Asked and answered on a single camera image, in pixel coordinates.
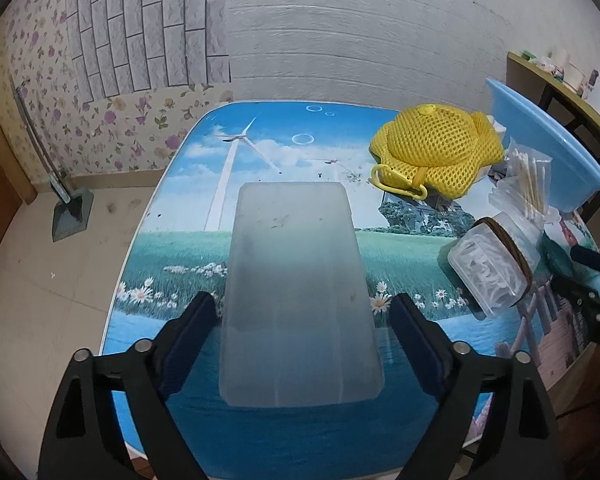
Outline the light blue plastic basin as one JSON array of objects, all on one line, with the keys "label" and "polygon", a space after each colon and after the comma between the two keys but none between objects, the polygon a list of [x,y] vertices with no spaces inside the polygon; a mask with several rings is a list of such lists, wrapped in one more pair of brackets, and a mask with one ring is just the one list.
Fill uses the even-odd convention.
[{"label": "light blue plastic basin", "polygon": [[503,84],[488,78],[492,115],[506,128],[505,141],[534,148],[550,156],[548,203],[573,212],[600,191],[600,164],[556,119]]}]

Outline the dark green snack packet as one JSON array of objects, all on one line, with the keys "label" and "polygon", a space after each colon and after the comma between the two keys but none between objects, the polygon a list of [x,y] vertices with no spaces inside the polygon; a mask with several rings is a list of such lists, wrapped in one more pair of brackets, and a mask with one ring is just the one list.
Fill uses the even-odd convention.
[{"label": "dark green snack packet", "polygon": [[574,281],[577,278],[573,261],[562,246],[552,240],[546,233],[542,234],[540,252],[550,274]]}]

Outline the frosted clear plastic box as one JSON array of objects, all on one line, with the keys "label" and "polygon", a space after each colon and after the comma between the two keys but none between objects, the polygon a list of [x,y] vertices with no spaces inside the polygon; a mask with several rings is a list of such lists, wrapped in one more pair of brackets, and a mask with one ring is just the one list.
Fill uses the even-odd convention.
[{"label": "frosted clear plastic box", "polygon": [[243,185],[223,300],[223,400],[305,408],[370,400],[384,385],[346,189]]}]

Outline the clear bag of cotton swabs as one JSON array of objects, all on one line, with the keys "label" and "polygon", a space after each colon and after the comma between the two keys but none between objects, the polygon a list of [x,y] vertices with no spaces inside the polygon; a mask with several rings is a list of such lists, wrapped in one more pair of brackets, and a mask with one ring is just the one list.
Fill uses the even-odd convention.
[{"label": "clear bag of cotton swabs", "polygon": [[552,161],[547,154],[511,140],[505,151],[505,177],[491,191],[490,204],[544,229],[550,216]]}]

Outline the yellow mesh bag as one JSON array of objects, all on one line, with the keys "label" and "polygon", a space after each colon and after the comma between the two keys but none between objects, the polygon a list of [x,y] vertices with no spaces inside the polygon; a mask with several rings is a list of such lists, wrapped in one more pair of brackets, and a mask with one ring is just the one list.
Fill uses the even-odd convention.
[{"label": "yellow mesh bag", "polygon": [[442,104],[401,110],[370,141],[376,165],[370,183],[386,193],[426,200],[436,191],[461,198],[479,171],[504,159],[498,133],[486,114]]}]

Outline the yellow side table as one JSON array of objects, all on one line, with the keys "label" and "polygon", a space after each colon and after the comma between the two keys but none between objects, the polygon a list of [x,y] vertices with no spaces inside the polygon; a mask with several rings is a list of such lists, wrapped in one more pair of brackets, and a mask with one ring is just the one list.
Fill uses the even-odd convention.
[{"label": "yellow side table", "polygon": [[[565,84],[521,55],[508,52],[506,84],[560,122],[600,165],[600,114]],[[600,190],[579,209],[600,246]]]}]

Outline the white paper cup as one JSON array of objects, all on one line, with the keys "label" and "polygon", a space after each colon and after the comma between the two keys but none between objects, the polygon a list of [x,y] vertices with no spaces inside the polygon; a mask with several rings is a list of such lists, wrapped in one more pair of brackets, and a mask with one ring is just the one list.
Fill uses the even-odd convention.
[{"label": "white paper cup", "polygon": [[571,90],[576,92],[578,96],[582,96],[584,80],[585,74],[582,72],[582,70],[569,62],[564,71],[564,83]]}]

